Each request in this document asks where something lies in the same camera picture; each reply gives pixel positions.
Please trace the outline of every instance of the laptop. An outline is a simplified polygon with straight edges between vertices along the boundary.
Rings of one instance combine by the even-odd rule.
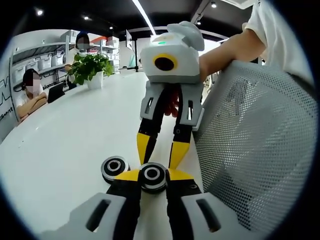
[[[49,89],[49,94],[48,94],[48,104],[54,102],[58,98],[62,97],[65,95],[64,92],[64,83],[61,82],[57,85],[54,85]]]

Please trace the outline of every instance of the display screen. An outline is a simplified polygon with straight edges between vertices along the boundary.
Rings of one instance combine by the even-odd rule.
[[[131,49],[133,50],[133,46],[132,46],[132,36],[131,34],[129,33],[128,30],[125,30],[125,46],[128,48],[128,49]]]

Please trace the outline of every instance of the green leaves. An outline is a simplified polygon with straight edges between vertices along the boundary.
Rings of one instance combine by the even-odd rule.
[[[83,85],[85,80],[91,81],[98,72],[103,71],[104,75],[110,76],[114,71],[108,58],[99,54],[86,56],[77,54],[74,56],[74,60],[76,62],[72,64],[68,75],[74,75],[74,83],[80,85]]]

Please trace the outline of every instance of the yellow circular sensor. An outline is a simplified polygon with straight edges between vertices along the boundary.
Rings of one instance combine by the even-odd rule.
[[[171,71],[178,67],[177,59],[167,53],[158,54],[153,58],[153,64],[162,71]]]

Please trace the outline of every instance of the black wheel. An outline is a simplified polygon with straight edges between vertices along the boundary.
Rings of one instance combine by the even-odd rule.
[[[116,176],[129,170],[129,164],[121,156],[108,157],[101,165],[102,177],[108,184],[112,184]]]
[[[156,162],[148,162],[140,167],[141,188],[149,194],[159,194],[166,189],[166,168]]]

